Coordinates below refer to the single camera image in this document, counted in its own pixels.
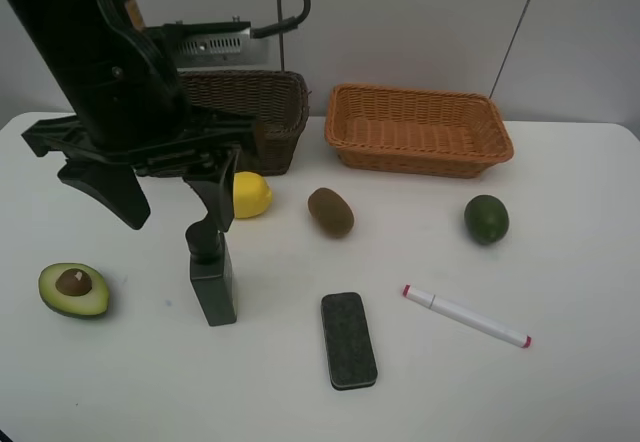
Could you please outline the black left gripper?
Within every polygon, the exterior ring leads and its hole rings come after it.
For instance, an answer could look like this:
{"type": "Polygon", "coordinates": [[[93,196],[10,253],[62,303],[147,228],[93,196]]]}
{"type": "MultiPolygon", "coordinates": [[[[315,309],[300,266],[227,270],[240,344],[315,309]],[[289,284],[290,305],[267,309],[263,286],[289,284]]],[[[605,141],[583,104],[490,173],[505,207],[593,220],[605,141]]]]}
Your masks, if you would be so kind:
{"type": "Polygon", "coordinates": [[[137,180],[182,177],[221,232],[234,220],[233,187],[238,159],[262,156],[264,124],[251,116],[198,109],[177,134],[129,149],[95,145],[78,116],[40,120],[22,134],[38,157],[61,152],[58,179],[101,203],[127,226],[141,229],[151,214],[137,180]]]}

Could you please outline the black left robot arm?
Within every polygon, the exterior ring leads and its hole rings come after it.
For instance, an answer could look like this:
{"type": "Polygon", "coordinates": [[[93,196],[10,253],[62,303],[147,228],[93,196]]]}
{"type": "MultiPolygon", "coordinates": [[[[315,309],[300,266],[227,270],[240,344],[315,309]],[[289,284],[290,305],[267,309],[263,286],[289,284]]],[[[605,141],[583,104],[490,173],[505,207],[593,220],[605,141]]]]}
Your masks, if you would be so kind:
{"type": "Polygon", "coordinates": [[[73,108],[23,135],[37,156],[65,155],[60,181],[139,229],[150,214],[140,178],[176,170],[227,231],[238,157],[258,151],[255,120],[193,105],[164,32],[144,26],[134,0],[7,1],[73,108]]]}

